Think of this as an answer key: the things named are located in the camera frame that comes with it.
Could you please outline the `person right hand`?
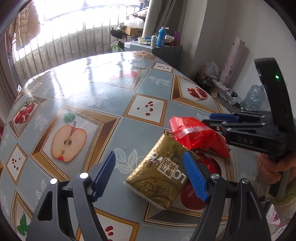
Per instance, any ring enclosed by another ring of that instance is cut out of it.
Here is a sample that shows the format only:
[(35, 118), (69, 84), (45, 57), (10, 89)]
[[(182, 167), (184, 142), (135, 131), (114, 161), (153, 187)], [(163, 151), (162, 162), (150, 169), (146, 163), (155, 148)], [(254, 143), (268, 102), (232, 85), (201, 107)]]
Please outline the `person right hand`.
[(279, 163), (271, 160), (266, 154), (260, 155), (262, 174), (268, 184), (274, 184), (281, 179), (280, 172), (291, 170), (288, 183), (295, 180), (295, 153), (286, 156)]

